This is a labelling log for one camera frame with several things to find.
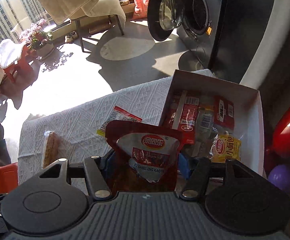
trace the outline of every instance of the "brand logo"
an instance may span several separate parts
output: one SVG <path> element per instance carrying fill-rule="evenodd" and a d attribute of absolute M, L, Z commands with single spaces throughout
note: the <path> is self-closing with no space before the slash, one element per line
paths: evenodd
<path fill-rule="evenodd" d="M 223 150 L 224 150 L 224 143 L 222 140 L 218 139 L 216 141 L 216 151 L 217 153 L 222 154 Z"/>
<path fill-rule="evenodd" d="M 142 144 L 151 149 L 160 149 L 165 146 L 165 141 L 163 138 L 155 134 L 147 134 L 142 138 Z"/>
<path fill-rule="evenodd" d="M 184 131 L 191 131 L 192 130 L 192 127 L 191 126 L 187 126 L 187 125 L 182 125 L 182 129 Z"/>

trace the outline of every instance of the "door glass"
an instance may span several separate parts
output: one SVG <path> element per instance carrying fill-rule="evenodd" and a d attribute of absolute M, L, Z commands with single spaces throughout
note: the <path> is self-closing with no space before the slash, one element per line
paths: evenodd
<path fill-rule="evenodd" d="M 162 0 L 159 8 L 159 24 L 163 30 L 178 28 L 183 21 L 184 6 L 181 0 Z"/>

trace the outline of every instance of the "metal bolt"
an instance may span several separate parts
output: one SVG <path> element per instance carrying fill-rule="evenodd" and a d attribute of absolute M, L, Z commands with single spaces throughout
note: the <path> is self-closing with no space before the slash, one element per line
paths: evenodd
<path fill-rule="evenodd" d="M 110 192 L 108 190 L 101 189 L 95 192 L 95 197 L 97 198 L 107 198 L 109 196 Z"/>
<path fill-rule="evenodd" d="M 196 190 L 189 189 L 183 192 L 183 197 L 185 198 L 196 198 L 197 196 L 198 192 Z"/>

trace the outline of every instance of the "red plastic stool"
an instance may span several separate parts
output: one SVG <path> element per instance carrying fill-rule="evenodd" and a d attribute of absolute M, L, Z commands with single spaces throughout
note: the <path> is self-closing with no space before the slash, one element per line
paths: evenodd
<path fill-rule="evenodd" d="M 8 66 L 7 68 L 3 68 L 5 74 L 11 80 L 12 83 L 15 82 L 14 77 L 13 77 L 15 71 L 18 71 L 19 69 L 23 69 L 24 71 L 29 73 L 33 70 L 32 67 L 29 65 L 29 63 L 25 59 L 25 56 L 28 55 L 28 52 L 29 52 L 29 49 L 24 45 L 21 58 L 17 61 L 17 63 L 12 64 Z"/>
<path fill-rule="evenodd" d="M 0 194 L 8 193 L 18 186 L 18 163 L 0 167 Z"/>

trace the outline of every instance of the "white cardboard box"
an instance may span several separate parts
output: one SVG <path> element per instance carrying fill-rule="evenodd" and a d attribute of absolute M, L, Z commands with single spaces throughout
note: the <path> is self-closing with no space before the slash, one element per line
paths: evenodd
<path fill-rule="evenodd" d="M 241 162 L 262 176 L 264 160 L 264 128 L 258 90 L 229 81 L 175 70 L 159 125 L 165 120 L 175 90 L 199 91 L 220 95 L 234 103 L 234 135 L 242 137 Z"/>

